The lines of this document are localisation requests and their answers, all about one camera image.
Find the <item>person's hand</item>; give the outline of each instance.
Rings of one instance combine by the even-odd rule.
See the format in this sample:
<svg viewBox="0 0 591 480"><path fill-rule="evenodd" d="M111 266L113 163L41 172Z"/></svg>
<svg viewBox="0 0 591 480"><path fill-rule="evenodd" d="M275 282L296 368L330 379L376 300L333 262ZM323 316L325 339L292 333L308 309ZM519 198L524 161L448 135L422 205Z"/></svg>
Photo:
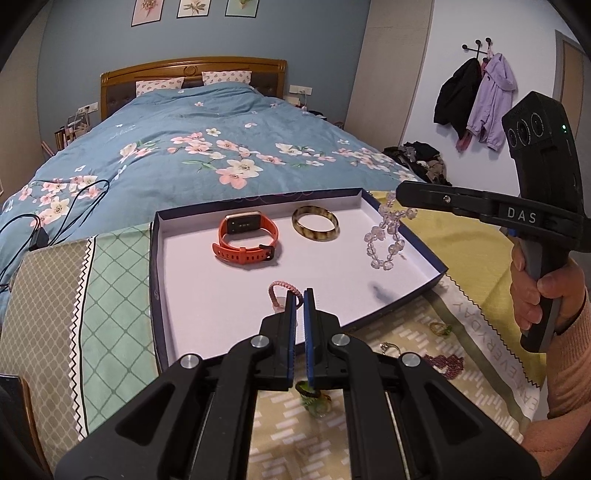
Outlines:
<svg viewBox="0 0 591 480"><path fill-rule="evenodd" d="M585 276L583 270L569 258L569 262L562 268L555 270L537 282L525 271L525 257L516 242L511 252L510 288L513 298L515 322L522 330L529 330L533 323L539 323L542 318L540 295L547 299L562 297L560 313L556 320L556 330L561 330L576 315L579 314L585 301Z"/></svg>

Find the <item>floral bedding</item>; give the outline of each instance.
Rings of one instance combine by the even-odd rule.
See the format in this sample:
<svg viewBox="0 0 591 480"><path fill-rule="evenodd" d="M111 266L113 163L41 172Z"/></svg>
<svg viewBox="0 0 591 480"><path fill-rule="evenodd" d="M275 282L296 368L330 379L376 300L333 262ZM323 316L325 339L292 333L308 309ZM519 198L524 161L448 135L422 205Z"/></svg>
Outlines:
<svg viewBox="0 0 591 480"><path fill-rule="evenodd" d="M98 180L110 184L85 190L74 204ZM0 228L35 213L53 240L66 216L66 224L80 216L56 239L75 240L148 223L156 211L182 205L318 189L391 190L402 180L416 178L352 135L249 85L156 90L46 162L4 203ZM6 228L0 273L34 222L24 218ZM8 295L0 294L0 322Z"/></svg>

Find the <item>box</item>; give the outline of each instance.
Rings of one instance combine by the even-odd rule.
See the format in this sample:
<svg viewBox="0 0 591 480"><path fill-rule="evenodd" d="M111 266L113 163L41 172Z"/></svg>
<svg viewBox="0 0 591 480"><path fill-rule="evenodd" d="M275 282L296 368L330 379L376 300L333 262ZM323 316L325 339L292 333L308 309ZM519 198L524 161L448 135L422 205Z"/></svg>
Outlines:
<svg viewBox="0 0 591 480"><path fill-rule="evenodd" d="M291 214L316 205L333 212L340 235L314 242L299 235ZM322 190L204 203L157 212L150 253L150 303L158 364L166 369L186 353L203 358L223 355L236 343L259 331L261 320L275 313L269 285L286 281L302 293L314 288L319 310L339 317L352 330L371 322L433 288L447 267L401 225L406 245L394 257L394 268L370 266L363 237L381 221L379 202L362 189ZM217 259L220 222L226 215L258 210L279 229L272 261L237 265ZM312 229L331 229L323 217L306 216ZM250 232L230 242L238 247L268 243L266 232ZM391 236L375 242L385 259ZM285 291L276 287L278 298ZM298 309L296 342L304 340L303 309Z"/></svg>

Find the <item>framed picture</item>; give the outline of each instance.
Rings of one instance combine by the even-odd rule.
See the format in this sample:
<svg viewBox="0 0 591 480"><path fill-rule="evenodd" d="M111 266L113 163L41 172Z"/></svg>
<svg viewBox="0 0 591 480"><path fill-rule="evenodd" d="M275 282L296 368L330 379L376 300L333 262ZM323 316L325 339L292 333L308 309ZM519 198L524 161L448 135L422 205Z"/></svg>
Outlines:
<svg viewBox="0 0 591 480"><path fill-rule="evenodd" d="M177 18L206 17L209 15L209 4L212 0L181 0Z"/></svg>
<svg viewBox="0 0 591 480"><path fill-rule="evenodd" d="M228 0L227 17L256 17L259 0Z"/></svg>
<svg viewBox="0 0 591 480"><path fill-rule="evenodd" d="M131 26L159 22L162 17L164 0L135 0L134 16Z"/></svg>

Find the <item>watch face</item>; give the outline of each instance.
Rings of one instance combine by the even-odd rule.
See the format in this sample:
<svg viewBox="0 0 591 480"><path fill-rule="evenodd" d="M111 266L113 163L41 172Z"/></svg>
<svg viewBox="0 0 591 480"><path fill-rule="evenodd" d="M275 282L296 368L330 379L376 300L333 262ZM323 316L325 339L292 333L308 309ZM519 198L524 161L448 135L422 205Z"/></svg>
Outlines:
<svg viewBox="0 0 591 480"><path fill-rule="evenodd" d="M228 225L226 233L228 235L253 232L261 228L261 212L245 212L228 215L226 222Z"/></svg>

